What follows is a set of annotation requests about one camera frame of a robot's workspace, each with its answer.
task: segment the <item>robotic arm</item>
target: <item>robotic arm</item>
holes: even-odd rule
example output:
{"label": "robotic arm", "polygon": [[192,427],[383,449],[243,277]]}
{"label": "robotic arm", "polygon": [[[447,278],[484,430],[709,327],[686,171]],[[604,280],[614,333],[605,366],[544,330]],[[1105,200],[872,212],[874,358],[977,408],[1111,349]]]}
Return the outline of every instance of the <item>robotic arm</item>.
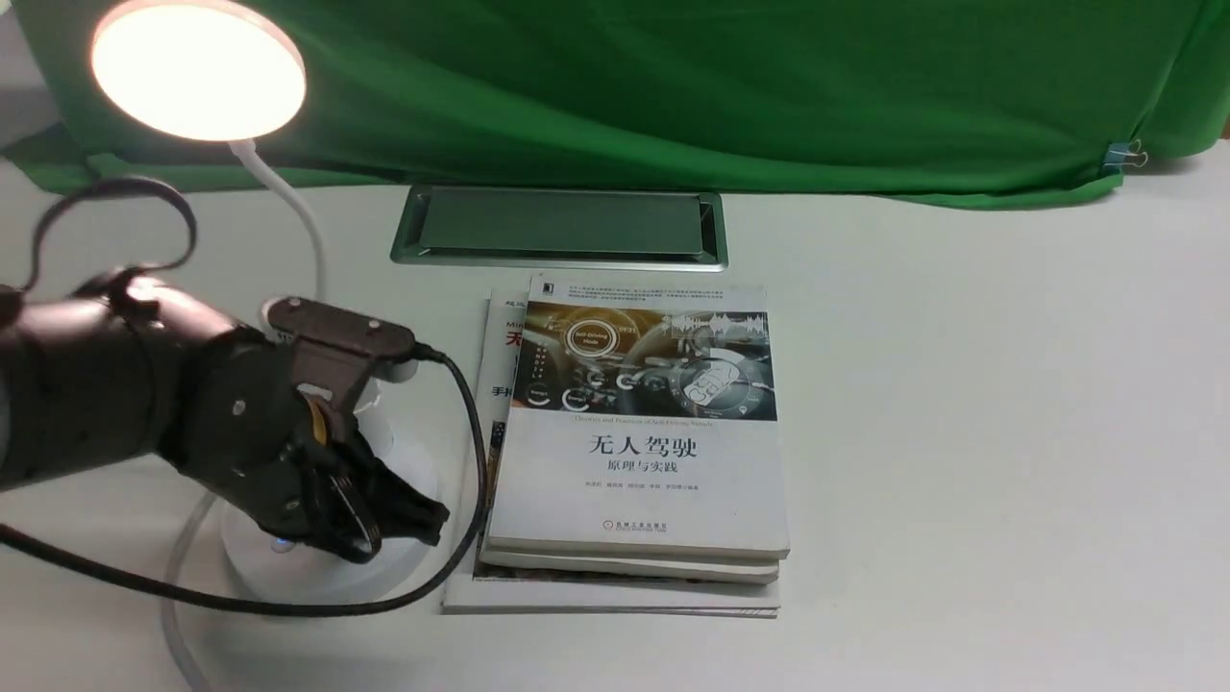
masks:
{"label": "robotic arm", "polygon": [[[81,199],[133,192],[180,208],[189,226],[188,253],[178,263],[108,272],[63,300],[27,302],[38,246],[54,218]],[[96,183],[44,215],[31,281],[21,291],[0,286],[0,492],[155,454],[267,533],[353,563],[371,560],[384,538],[438,545],[449,511],[371,454],[353,412],[370,379],[403,381],[417,361],[445,365],[475,429],[483,498],[485,450],[474,398],[456,366],[403,326],[303,297],[264,305],[267,326],[278,336],[271,339],[148,275],[187,261],[194,238],[196,220],[183,198],[145,178]],[[218,610],[367,615],[408,605],[442,583],[474,542],[483,505],[455,560],[435,578],[400,599],[358,606],[197,594],[63,553],[4,525],[0,543],[119,586]]]}

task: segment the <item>green cloth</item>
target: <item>green cloth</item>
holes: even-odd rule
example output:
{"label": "green cloth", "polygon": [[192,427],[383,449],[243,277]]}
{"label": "green cloth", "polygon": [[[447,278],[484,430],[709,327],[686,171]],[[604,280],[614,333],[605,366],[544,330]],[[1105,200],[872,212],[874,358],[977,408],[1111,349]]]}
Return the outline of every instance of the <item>green cloth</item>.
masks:
{"label": "green cloth", "polygon": [[[98,175],[255,186],[156,134],[89,71],[112,0],[16,0],[64,125],[6,151]],[[260,149],[294,184],[865,192],[1074,203],[1230,114],[1225,0],[250,0],[298,43],[304,111]]]}

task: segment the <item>paper book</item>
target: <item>paper book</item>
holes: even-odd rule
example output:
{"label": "paper book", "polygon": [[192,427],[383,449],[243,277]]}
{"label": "paper book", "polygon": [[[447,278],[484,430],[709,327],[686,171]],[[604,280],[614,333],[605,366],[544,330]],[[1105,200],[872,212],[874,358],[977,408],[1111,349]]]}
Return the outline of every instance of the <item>paper book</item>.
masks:
{"label": "paper book", "polygon": [[556,569],[597,572],[627,576],[653,576],[695,581],[726,581],[731,584],[770,584],[777,580],[779,563],[711,560],[637,559],[625,556],[560,556],[552,553],[517,553],[482,551],[482,562],[519,569]]}
{"label": "paper book", "polygon": [[[525,291],[493,291],[487,315],[476,398],[492,470],[498,467],[519,354]],[[459,514],[474,506],[477,481],[467,466]],[[459,516],[460,526],[469,516]],[[471,549],[445,584],[445,613],[656,612],[776,617],[776,584],[685,584],[667,579],[510,569],[477,560]]]}
{"label": "paper book", "polygon": [[536,277],[486,546],[785,558],[769,333],[760,289]]}

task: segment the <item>white table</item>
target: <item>white table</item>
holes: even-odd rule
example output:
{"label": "white table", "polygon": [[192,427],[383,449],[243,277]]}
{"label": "white table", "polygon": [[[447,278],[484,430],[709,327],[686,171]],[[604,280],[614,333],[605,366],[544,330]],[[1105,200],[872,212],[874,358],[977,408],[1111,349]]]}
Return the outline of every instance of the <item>white table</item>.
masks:
{"label": "white table", "polygon": [[[439,616],[437,597],[335,622],[184,608],[189,643],[221,690],[1225,690],[1228,184],[1221,144],[1069,209],[726,195],[731,269],[697,280],[763,283],[772,301],[795,546],[776,622]],[[483,299],[530,270],[391,263],[403,188],[308,197],[332,232],[335,301],[411,326],[474,376]],[[0,163],[10,283],[49,200]],[[203,241],[176,280],[245,317],[309,290],[282,202],[192,202]],[[41,294],[181,242],[156,202],[75,211]],[[453,503],[465,429],[446,375],[387,402]],[[160,575],[198,494],[146,460],[0,497],[0,520]],[[207,526],[188,584],[228,591],[223,565]],[[0,585],[5,691],[181,688],[153,600],[11,553]]]}

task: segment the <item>white lamp base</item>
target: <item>white lamp base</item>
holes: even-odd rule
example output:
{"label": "white lamp base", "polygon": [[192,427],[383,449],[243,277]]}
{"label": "white lamp base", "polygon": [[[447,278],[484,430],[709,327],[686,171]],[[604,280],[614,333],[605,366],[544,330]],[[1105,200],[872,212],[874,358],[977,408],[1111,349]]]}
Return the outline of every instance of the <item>white lamp base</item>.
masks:
{"label": "white lamp base", "polygon": [[[359,412],[357,418],[371,451],[406,483],[439,500],[439,477],[427,449],[401,430],[395,445],[394,430],[379,407]],[[374,560],[357,565],[306,546],[294,546],[287,552],[287,545],[279,545],[230,505],[224,509],[221,522],[223,547],[235,576],[252,596],[267,602],[374,601],[406,581],[429,549],[413,538],[386,540]]]}

